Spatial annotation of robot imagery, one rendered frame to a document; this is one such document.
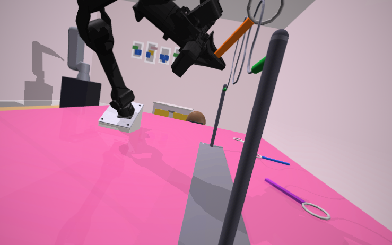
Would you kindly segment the purple handle with white loop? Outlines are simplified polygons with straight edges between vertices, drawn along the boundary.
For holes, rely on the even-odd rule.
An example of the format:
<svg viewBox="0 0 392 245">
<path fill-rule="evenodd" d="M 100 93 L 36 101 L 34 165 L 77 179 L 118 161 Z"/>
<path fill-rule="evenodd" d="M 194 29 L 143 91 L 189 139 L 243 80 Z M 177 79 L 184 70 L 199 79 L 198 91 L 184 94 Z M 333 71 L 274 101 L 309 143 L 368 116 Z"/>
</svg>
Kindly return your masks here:
<svg viewBox="0 0 392 245">
<path fill-rule="evenodd" d="M 268 178 L 265 178 L 264 181 L 266 181 L 266 182 L 269 183 L 270 185 L 274 186 L 275 188 L 279 189 L 279 191 L 281 191 L 282 193 L 286 194 L 287 196 L 289 196 L 290 198 L 294 199 L 296 202 L 298 202 L 299 204 L 301 204 L 301 205 L 302 205 L 302 208 L 303 208 L 306 212 L 310 213 L 311 215 L 313 215 L 313 216 L 315 216 L 315 217 L 317 217 L 317 218 L 319 218 L 319 219 L 321 219 L 321 220 L 326 220 L 326 221 L 327 221 L 327 220 L 330 220 L 330 215 L 329 215 L 328 212 L 325 211 L 323 208 L 321 208 L 321 207 L 319 207 L 319 206 L 317 206 L 317 205 L 315 205 L 315 204 L 305 202 L 305 201 L 302 200 L 301 198 L 297 197 L 297 196 L 294 195 L 293 193 L 289 192 L 288 190 L 284 189 L 282 186 L 280 186 L 279 184 L 277 184 L 277 183 L 271 181 L 271 180 L 268 179 Z M 327 217 L 322 217 L 322 216 L 319 216 L 319 215 L 317 215 L 317 214 L 311 212 L 310 210 L 308 210 L 308 209 L 305 208 L 305 205 L 311 205 L 311 206 L 313 206 L 313 207 L 316 207 L 316 208 L 320 209 L 321 211 L 323 211 L 323 212 L 327 215 Z"/>
</svg>

